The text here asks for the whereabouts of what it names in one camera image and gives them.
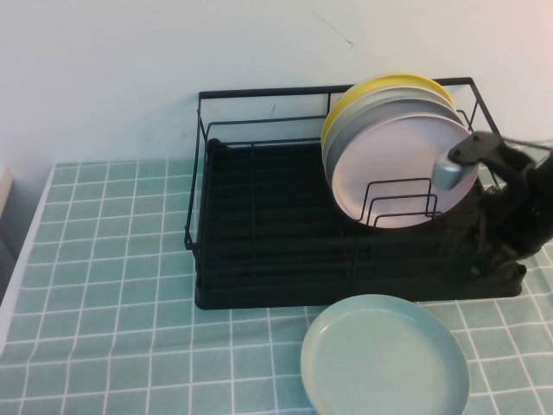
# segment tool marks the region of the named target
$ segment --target white grid line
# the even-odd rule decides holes
[[[235,349],[235,350],[240,350],[240,349],[243,349],[243,348],[262,348],[262,347],[270,347],[271,344],[273,346],[298,346],[298,345],[301,345],[302,342],[274,342],[274,343],[256,343],[256,344],[247,344],[247,345],[233,345],[232,348]],[[231,347],[230,346],[218,346],[216,348],[195,348],[194,349],[194,352],[198,352],[198,353],[201,353],[201,352],[213,352],[213,351],[227,351],[227,350],[231,350]],[[165,354],[181,354],[183,352],[187,352],[188,350],[186,350],[185,348],[183,349],[178,349],[178,350],[163,350],[163,351],[160,351],[160,352],[152,352],[153,355],[165,355]],[[524,354],[524,356],[526,355],[540,355],[540,354]],[[116,361],[116,360],[122,360],[122,359],[133,359],[133,358],[137,358],[137,357],[148,357],[149,356],[149,352],[148,353],[137,353],[137,354],[114,354],[111,356],[111,359]],[[85,358],[82,358],[82,359],[71,359],[71,362],[79,362],[79,363],[83,363],[83,362],[87,362],[87,361],[107,361],[108,360],[108,356],[102,356],[102,357],[85,357]],[[67,359],[63,359],[63,360],[60,360],[60,361],[37,361],[37,362],[32,362],[31,365],[32,366],[48,366],[48,365],[53,365],[53,364],[61,364],[61,363],[66,363],[67,362]],[[7,367],[24,367],[25,366],[25,363],[14,363],[14,364],[10,364],[10,365],[0,365],[0,368],[7,368]]]
[[[507,323],[506,323],[506,321],[505,321],[505,317],[503,316],[503,312],[501,311],[501,308],[499,307],[499,304],[498,304],[498,302],[495,300],[495,298],[493,299],[493,303],[495,304],[495,308],[496,308],[497,311],[499,312],[499,317],[501,318],[501,322],[502,322],[503,325],[505,326],[505,331],[507,332],[507,335],[509,336],[509,339],[511,340],[512,346],[513,346],[514,349],[515,349],[516,355],[514,355],[513,357],[518,357],[518,361],[520,361],[520,364],[522,365],[522,368],[523,368],[523,370],[524,370],[524,374],[526,375],[526,379],[528,380],[528,382],[530,383],[530,386],[532,387],[532,390],[533,390],[533,392],[534,392],[534,396],[536,397],[537,404],[539,405],[539,408],[540,408],[540,410],[541,410],[541,412],[542,412],[542,415],[547,415],[547,414],[545,413],[545,410],[543,409],[542,401],[541,401],[541,399],[539,398],[539,396],[537,395],[536,389],[534,388],[534,382],[532,381],[532,377],[531,377],[530,374],[528,373],[528,368],[526,367],[526,364],[524,363],[524,359],[520,356],[520,350],[518,350],[517,343],[516,343],[515,340],[512,338],[511,331],[507,328]]]
[[[132,197],[132,203],[130,204],[130,211],[134,211],[134,207],[135,207],[135,198],[134,196],[137,194],[137,184],[138,184],[138,164],[136,166],[136,172],[135,172],[135,188],[134,188],[134,191],[133,191],[133,197]],[[127,268],[127,255],[129,253],[129,239],[130,239],[130,230],[131,230],[131,227],[132,227],[132,220],[130,221],[130,224],[129,224],[129,232],[127,234],[127,245],[125,247],[125,256],[124,256],[124,262],[123,262],[123,276],[125,274],[125,271],[126,271],[126,268]],[[115,344],[116,344],[116,340],[118,338],[118,325],[119,325],[119,311],[120,311],[120,306],[121,306],[121,300],[123,298],[123,284],[121,284],[121,286],[119,287],[119,299],[118,299],[118,308],[116,310],[116,313],[115,313],[115,327],[113,329],[113,340],[111,341],[111,347],[110,347],[110,351],[108,353],[108,360],[107,360],[107,381],[105,383],[105,397],[104,397],[104,412],[105,413],[107,411],[107,398],[108,398],[108,393],[110,391],[110,382],[111,382],[111,356],[113,355],[113,350],[115,348]]]
[[[188,278],[188,277],[192,277],[192,274],[164,275],[164,276],[160,276],[159,278],[160,279],[170,279],[170,278]],[[155,277],[126,278],[126,279],[125,278],[120,278],[120,279],[112,279],[112,280],[107,280],[107,281],[92,281],[92,282],[89,281],[88,285],[125,283],[125,282],[128,282],[128,281],[147,281],[147,280],[151,280],[151,279],[154,279],[154,278]],[[82,284],[57,284],[57,285],[53,285],[53,287],[54,288],[67,288],[67,287],[82,287],[84,285],[85,285],[85,283],[82,283]],[[25,290],[25,291],[43,291],[43,290],[46,290],[46,288],[47,287],[21,287],[21,289]],[[190,300],[190,299],[191,298],[181,298],[181,299],[178,299],[178,300],[162,300],[162,303],[163,302],[169,303],[169,302],[172,302],[172,301],[187,301],[187,300]]]
[[[195,286],[195,278],[192,278],[192,292],[194,292],[194,286]],[[188,365],[190,366],[189,370],[190,373],[188,374],[188,381],[190,382],[190,386],[188,387],[188,415],[192,414],[192,388],[194,387],[194,360],[193,360],[193,354],[194,354],[194,310],[196,306],[194,302],[192,302],[192,312],[191,314],[191,321],[190,321],[190,362]]]
[[[164,303],[178,303],[178,302],[182,302],[182,301],[192,301],[191,299],[188,299],[188,300],[167,300],[165,301]],[[313,317],[316,317],[318,316],[317,314],[309,314],[309,316],[313,316]],[[272,320],[286,320],[286,319],[290,319],[290,318],[297,318],[297,317],[301,317],[301,316],[273,316],[271,317],[271,321]],[[245,319],[245,320],[236,320],[234,321],[234,323],[242,323],[242,322],[266,322],[267,319],[266,318],[251,318],[251,319]],[[194,326],[197,326],[197,327],[204,327],[204,326],[224,326],[224,325],[227,325],[229,322],[203,322],[202,324],[195,324]],[[191,329],[193,326],[193,324],[183,324],[183,325],[176,325],[176,326],[168,326],[168,327],[158,327],[156,328],[156,331],[163,331],[163,330],[172,330],[172,329]],[[137,330],[125,330],[125,331],[118,331],[117,334],[134,334],[134,333],[146,333],[146,332],[150,332],[150,331],[153,331],[153,329],[137,329]],[[78,335],[79,338],[81,337],[101,337],[101,336],[105,336],[105,335],[111,335],[111,334],[114,334],[115,332],[113,331],[110,331],[110,332],[105,332],[105,333],[95,333],[95,334],[91,334],[91,335]],[[67,340],[67,339],[73,339],[75,337],[75,335],[70,335],[70,336],[65,336],[65,337],[49,337],[49,338],[45,338],[45,339],[38,339],[39,341],[41,342],[54,342],[54,341],[58,341],[58,340]],[[18,341],[12,341],[12,342],[7,342],[6,344],[24,344],[24,343],[33,343],[35,342],[35,340],[18,340]],[[281,344],[282,342],[273,342],[273,344]]]
[[[231,410],[232,414],[235,413],[234,408],[234,353],[232,351],[232,310],[228,310],[228,318],[231,326]]]
[[[105,188],[107,184],[107,176],[109,174],[109,171],[110,171],[110,164],[108,163],[107,171],[105,172],[104,188],[102,189],[102,201],[100,202],[100,212],[102,211],[102,206],[104,205]],[[92,242],[91,256],[94,256],[94,248],[96,246],[96,237],[98,236],[99,223],[100,221],[98,220],[96,222],[96,229],[94,230],[94,239]],[[71,358],[73,357],[73,352],[77,347],[77,339],[78,339],[78,334],[80,330],[80,321],[81,321],[81,317],[83,316],[83,310],[85,308],[86,289],[88,288],[88,278],[90,277],[91,268],[92,268],[92,261],[88,263],[88,268],[86,270],[85,287],[83,289],[83,294],[82,294],[83,297],[80,300],[80,310],[79,310],[79,317],[77,318],[77,327],[75,329],[75,339],[73,340],[73,346],[71,348],[71,351],[69,352],[69,356],[67,357],[66,384],[65,384],[64,393],[63,393],[63,400],[61,401],[61,409],[60,409],[61,414],[63,413],[66,406],[66,401],[67,401],[66,397],[67,397],[67,392],[69,390],[69,373],[71,372],[71,363],[72,363]]]
[[[57,169],[75,169],[75,167],[72,167],[72,168],[67,168],[67,167],[56,167],[56,170]],[[167,176],[168,179],[172,179],[172,178],[175,178],[175,179],[181,179],[183,177],[192,177],[193,175],[178,175],[178,176]],[[159,180],[159,179],[162,179],[163,176],[152,176],[152,177],[138,177],[137,180],[140,182],[140,181],[144,181],[144,180]],[[58,184],[53,184],[51,187],[52,188],[58,188],[59,186],[71,186],[72,184],[102,184],[103,182],[78,182],[78,177],[75,178],[75,182],[74,183],[58,183]],[[112,183],[112,182],[131,182],[133,179],[107,179],[106,181],[108,183]]]
[[[186,211],[168,212],[168,214],[185,214],[185,213],[186,213]],[[159,213],[159,214],[162,215],[162,222],[163,222],[165,214],[162,214],[162,213]],[[132,234],[131,238],[138,238],[138,237],[143,237],[143,236],[162,236],[162,235],[168,235],[168,234],[171,234],[171,233],[184,233],[184,229],[182,229],[181,231],[136,233],[136,234]],[[104,239],[124,239],[124,238],[125,238],[125,235],[97,236],[96,238],[92,237],[92,238],[82,238],[82,239],[49,240],[49,241],[43,241],[43,242],[35,242],[34,245],[35,246],[55,245],[55,244],[67,243],[67,242],[87,242],[89,240],[91,240],[92,242],[95,242],[97,240],[104,240]]]
[[[187,252],[187,251],[175,251],[175,252],[164,252],[162,254],[162,256],[167,256],[167,255],[190,255],[192,256],[192,253],[191,252]],[[73,260],[73,261],[60,261],[60,262],[34,262],[33,264],[29,264],[29,265],[60,265],[60,264],[75,264],[77,262],[86,262],[86,261],[110,261],[110,260],[116,260],[116,259],[133,259],[133,258],[157,258],[157,254],[156,253],[144,253],[144,254],[139,254],[139,255],[124,255],[123,257],[109,257],[109,258],[94,258],[94,259],[77,259],[77,260]]]
[[[75,177],[79,177],[79,172],[80,172],[80,165],[77,167],[77,175]],[[73,196],[75,195],[75,189],[76,189],[76,186],[73,185],[73,191],[71,193],[71,201],[69,202],[69,206],[67,207],[67,213],[66,213],[66,220],[67,218],[69,217],[69,212],[71,211],[71,206],[72,206],[72,202],[73,202]],[[63,229],[61,230],[61,235],[64,235],[65,232],[66,232],[66,225],[67,224],[64,224],[63,225]],[[59,258],[60,256],[60,248],[61,248],[61,245],[58,246],[58,249],[57,249],[57,252],[56,252],[56,261],[57,259]],[[52,283],[54,281],[54,273],[55,273],[55,268],[56,268],[56,263],[54,263],[54,266],[52,267],[52,274],[50,275],[50,282],[48,284],[48,291],[46,292],[46,298],[44,300],[44,306],[42,308],[42,312],[44,313],[46,311],[46,308],[48,306],[48,301],[50,299],[50,292],[52,290]],[[21,400],[21,404],[19,405],[19,410],[17,412],[18,415],[21,415],[22,414],[22,411],[23,411],[23,402],[25,400],[25,398],[27,397],[27,386],[29,385],[29,372],[30,372],[30,362],[31,360],[33,359],[33,357],[35,356],[35,353],[36,353],[36,350],[38,349],[38,339],[39,339],[39,336],[41,335],[41,331],[42,331],[42,324],[44,323],[44,318],[45,318],[46,314],[42,315],[41,316],[41,320],[39,322],[39,325],[38,325],[38,330],[36,331],[36,339],[35,339],[35,346],[33,347],[33,351],[31,352],[31,355],[29,356],[29,358],[27,359],[27,363],[25,365],[25,381],[23,383],[23,391],[22,391],[22,400]]]
[[[496,404],[495,399],[491,395],[492,388],[490,387],[490,383],[488,382],[486,372],[484,372],[484,366],[482,365],[482,361],[480,360],[478,349],[474,345],[473,337],[471,336],[470,330],[468,329],[467,320],[465,319],[465,316],[463,315],[463,310],[461,309],[461,306],[459,305],[458,301],[456,301],[455,303],[457,305],[457,309],[459,310],[459,314],[461,315],[461,320],[463,321],[463,326],[467,330],[468,340],[470,341],[470,345],[473,348],[474,355],[476,356],[476,362],[478,363],[478,367],[479,367],[479,369],[482,373],[482,379],[484,379],[484,383],[486,384],[486,390],[491,396],[493,409],[495,410],[496,415],[500,415],[498,405]]]
[[[133,199],[133,197],[125,197],[123,199]],[[133,214],[132,213],[132,209],[131,209],[131,213],[130,214],[117,214],[117,215],[113,215],[113,216],[103,216],[100,212],[100,215],[99,216],[94,216],[92,218],[82,218],[82,219],[67,219],[67,220],[42,220],[41,221],[41,225],[43,224],[54,224],[54,223],[73,223],[73,222],[85,222],[85,221],[88,221],[88,220],[102,220],[102,219],[123,219],[123,218],[130,218],[130,217],[141,217],[141,216],[157,216],[157,215],[160,215],[161,213],[160,212],[153,212],[151,214]],[[174,212],[167,212],[166,214],[182,214],[182,213],[187,213],[188,211],[187,210],[176,210]]]
[[[164,193],[167,194],[167,176],[168,176],[168,170],[169,170],[169,163],[168,161],[165,161],[165,183],[163,185]],[[162,216],[162,229],[165,225],[165,203],[167,201],[167,197],[163,198],[163,216]],[[157,261],[157,279],[156,279],[156,302],[154,305],[154,332],[156,331],[156,325],[157,325],[157,305],[159,303],[159,283],[160,283],[160,276],[162,275],[162,252],[163,252],[163,238],[159,239],[159,260]],[[154,332],[152,332],[152,341],[149,344],[149,356],[148,356],[148,391],[146,392],[146,415],[149,415],[149,398],[151,395],[151,388],[152,388],[152,361],[153,361],[153,354],[152,351],[154,350],[154,341],[156,340],[156,337],[154,336]]]
[[[300,374],[278,374],[276,376],[277,379],[285,379],[285,378],[300,378]],[[251,381],[251,380],[270,380],[272,379],[272,376],[264,376],[259,378],[244,378],[237,380],[237,382],[242,381]],[[194,385],[198,386],[204,386],[204,385],[228,385],[230,384],[230,380],[212,380],[207,382],[194,382]],[[184,386],[191,386],[192,383],[178,383],[174,385],[163,385],[163,386],[153,386],[151,387],[152,390],[160,390],[160,389],[176,389],[178,387],[184,387]],[[132,387],[128,389],[118,389],[114,391],[110,391],[109,394],[118,394],[118,393],[129,393],[129,392],[146,392],[147,387]],[[553,386],[546,385],[546,386],[535,386],[535,389],[538,391],[550,391],[553,390]],[[520,387],[517,389],[504,389],[501,391],[495,391],[491,393],[486,392],[476,392],[471,393],[470,396],[491,396],[491,395],[504,395],[508,393],[515,393],[515,392],[524,392],[524,391],[531,391],[532,388],[529,386],[526,387]],[[103,395],[105,392],[82,392],[82,393],[70,393],[68,397],[71,398],[77,398],[82,396],[99,396]],[[49,395],[49,396],[29,396],[25,398],[25,400],[43,400],[43,399],[59,399],[63,398],[64,395]],[[8,403],[8,402],[19,402],[22,400],[21,398],[7,398],[7,399],[0,399],[0,403]],[[268,410],[268,411],[261,411],[261,412],[241,412],[240,415],[252,415],[252,414],[258,414],[258,413],[268,413],[268,414],[274,414],[275,412],[283,413],[283,412],[298,412],[298,411],[310,411],[312,412],[314,409],[309,408],[286,408],[286,409],[279,409],[279,410]]]
[[[277,397],[277,377],[275,371],[275,350],[273,348],[273,333],[270,326],[270,312],[267,309],[267,324],[269,325],[269,345],[270,345],[270,371],[273,380],[273,399],[275,400],[275,411],[278,412],[278,397]]]

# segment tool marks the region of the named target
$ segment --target tiled tablecloth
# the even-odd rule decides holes
[[[0,358],[1,414],[315,414],[299,362],[321,308],[194,307],[190,173],[55,169]],[[519,297],[423,305],[466,354],[467,415],[553,414],[552,258],[548,245],[527,261]]]

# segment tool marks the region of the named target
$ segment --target plate rim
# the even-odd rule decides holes
[[[333,127],[333,125],[336,123],[337,120],[343,118],[343,117],[347,117],[348,116],[348,113],[352,110],[352,108],[355,106],[355,105],[358,105],[359,102],[361,100],[364,100],[364,99],[370,99],[371,97],[373,97],[372,101],[369,101],[368,103],[366,103],[365,105],[366,106],[373,106],[375,102],[377,101],[380,101],[381,99],[379,98],[376,98],[374,97],[375,95],[379,95],[381,93],[385,93],[385,92],[393,92],[395,90],[398,90],[398,89],[409,89],[411,91],[416,91],[416,92],[425,92],[425,93],[428,93],[427,96],[421,96],[421,97],[417,97],[417,98],[421,98],[421,99],[428,99],[428,100],[433,100],[435,101],[436,103],[438,104],[442,104],[442,105],[445,105],[447,108],[451,109],[452,113],[454,113],[460,120],[460,122],[462,122],[461,120],[461,117],[457,114],[457,111],[455,110],[455,106],[454,104],[452,104],[451,102],[448,101],[448,99],[446,99],[443,95],[441,95],[440,93],[437,93],[436,91],[433,91],[431,89],[428,89],[427,87],[425,86],[419,86],[419,85],[409,85],[409,84],[395,84],[395,85],[388,85],[388,86],[382,86],[380,88],[377,88],[377,89],[373,89],[371,91],[367,91],[366,93],[358,96],[356,99],[353,99],[351,102],[349,102],[347,104],[346,107],[344,107],[344,109],[342,111],[340,111],[340,113],[334,118],[334,120],[332,121],[332,123],[330,123],[330,125],[328,126],[327,128],[327,133],[325,134],[325,137],[324,137],[324,140],[322,139],[321,140],[321,148],[323,150],[323,156],[324,156],[324,149],[327,148],[332,144],[332,138],[329,137],[329,133],[331,132],[331,129]]]
[[[386,82],[388,80],[392,85],[401,83],[404,83],[406,85],[426,85],[429,87],[430,90],[434,90],[437,93],[440,93],[441,96],[447,99],[453,107],[455,106],[454,100],[448,93],[448,91],[443,86],[430,78],[426,78],[422,75],[417,75],[414,73],[388,73],[384,75],[378,75],[366,80],[362,80],[344,92],[344,94],[336,102],[334,107],[330,110],[327,117],[325,118],[321,130],[321,143],[324,143],[327,131],[330,128],[330,125],[333,123],[334,119],[338,117],[338,115],[349,103],[353,102],[358,97],[365,95],[365,93],[370,92],[372,89],[376,89],[374,87],[371,87],[371,84]]]

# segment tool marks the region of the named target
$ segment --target black metal wire frame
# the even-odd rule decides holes
[[[473,94],[474,94],[474,107],[471,112],[470,117],[467,115],[467,113],[463,110],[457,110],[465,119],[467,122],[468,129],[470,131],[473,131],[473,121],[474,117],[476,115],[476,111],[478,108],[481,109],[484,118],[486,119],[487,123],[490,126],[491,131],[498,132],[499,129],[495,122],[493,121],[492,115],[487,109],[487,106],[480,95],[480,91],[478,90],[478,87],[474,83],[474,80],[470,77],[464,77],[464,78],[443,78],[443,79],[436,79],[437,83],[439,83],[442,86],[470,86]],[[251,124],[267,124],[267,123],[281,123],[281,122],[289,122],[289,121],[305,121],[310,119],[323,119],[325,118],[329,111],[330,111],[330,103],[331,98],[333,94],[336,93],[344,93],[347,91],[350,87],[353,85],[338,85],[338,86],[308,86],[308,87],[292,87],[292,88],[266,88],[266,89],[244,89],[244,90],[228,90],[228,91],[207,91],[207,92],[200,92],[198,94],[198,125],[196,130],[196,146],[195,146],[195,152],[194,152],[194,172],[192,176],[192,189],[190,194],[190,200],[188,202],[188,214],[187,214],[187,221],[185,225],[185,237],[184,237],[184,244],[185,247],[188,250],[191,250],[194,253],[194,256],[197,257],[198,251],[200,250],[200,233],[201,229],[203,228],[203,224],[198,224],[198,237],[196,241],[193,241],[192,234],[190,233],[190,224],[192,219],[192,212],[194,210],[194,199],[195,199],[195,190],[196,190],[196,183],[198,178],[198,164],[199,164],[199,156],[200,156],[200,139],[203,137],[204,141],[204,165],[203,165],[203,176],[206,177],[206,172],[208,169],[209,160],[207,157],[207,145],[209,141],[209,133],[211,132],[212,127],[217,125],[251,125]],[[263,119],[247,119],[247,120],[239,120],[239,121],[213,121],[207,125],[207,128],[204,126],[203,119],[201,117],[201,106],[202,101],[208,100],[208,99],[236,99],[236,98],[254,98],[254,97],[276,97],[276,96],[299,96],[299,95],[327,95],[327,112],[326,114],[321,115],[315,115],[315,116],[307,116],[307,117],[288,117],[288,118],[263,118]],[[305,139],[290,139],[290,140],[267,140],[267,141],[257,141],[255,142],[255,145],[258,144],[280,144],[280,143],[287,143],[287,142],[313,142],[315,140],[318,140],[319,138],[305,138]],[[253,143],[250,142],[233,142],[233,143],[227,143],[228,145],[237,145],[242,144],[244,146],[252,146]],[[497,179],[494,175],[492,175],[493,180],[496,185],[498,185]],[[399,199],[399,198],[414,198],[414,197],[426,197],[426,208],[423,212],[410,212],[410,213],[403,213],[403,214],[381,214],[378,215],[373,225],[376,226],[377,221],[384,217],[395,217],[395,216],[411,216],[411,215],[426,215],[427,217],[431,217],[434,219],[437,215],[442,215],[442,212],[436,211],[437,206],[437,196],[430,193],[431,189],[431,180],[427,177],[424,178],[408,178],[408,179],[397,179],[397,180],[390,180],[390,181],[382,181],[382,182],[413,182],[413,181],[428,181],[429,182],[429,189],[426,194],[417,194],[417,195],[400,195],[400,196],[386,196],[386,197],[377,197],[373,199],[369,206],[369,211],[367,213],[367,219],[366,224],[368,225],[369,219],[371,218],[371,212],[373,203],[375,201],[381,201],[381,200],[391,200],[391,199]],[[370,182],[367,184],[366,190],[365,190],[365,199],[363,203],[363,208],[361,211],[361,217],[358,219],[358,221],[362,221],[365,216],[365,208],[366,208],[366,202],[367,202],[367,196],[369,193],[369,188],[373,184],[378,184],[381,182]],[[200,208],[203,208],[206,203],[206,195],[205,192],[202,192],[201,199],[200,199]],[[433,199],[432,203],[432,209],[429,210],[430,205],[430,199]]]

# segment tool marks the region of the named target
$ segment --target dish rack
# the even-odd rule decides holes
[[[478,109],[487,128],[498,130],[471,78],[436,81],[443,86],[470,89],[474,96],[472,110],[458,110],[469,130],[473,129]],[[428,177],[393,180],[427,182],[426,193],[391,197],[423,198],[426,208],[387,215],[426,215],[429,220],[415,227],[379,229],[362,222],[371,217],[375,202],[367,200],[369,189],[381,182],[367,183],[359,220],[347,217],[327,184],[318,137],[217,139],[221,129],[245,125],[278,125],[274,132],[283,130],[280,125],[285,123],[321,122],[333,99],[349,87],[199,94],[192,191],[185,226],[185,246],[194,254],[197,271],[196,304],[202,309],[323,305],[366,293],[411,301],[516,296],[525,273],[522,265],[503,267],[466,284],[451,284],[448,280],[446,265],[478,219],[478,202],[484,192],[480,180],[446,213],[436,211],[437,196],[431,193]],[[326,113],[214,118],[207,124],[202,115],[204,105],[212,100],[228,104],[231,100],[306,96],[324,99]]]

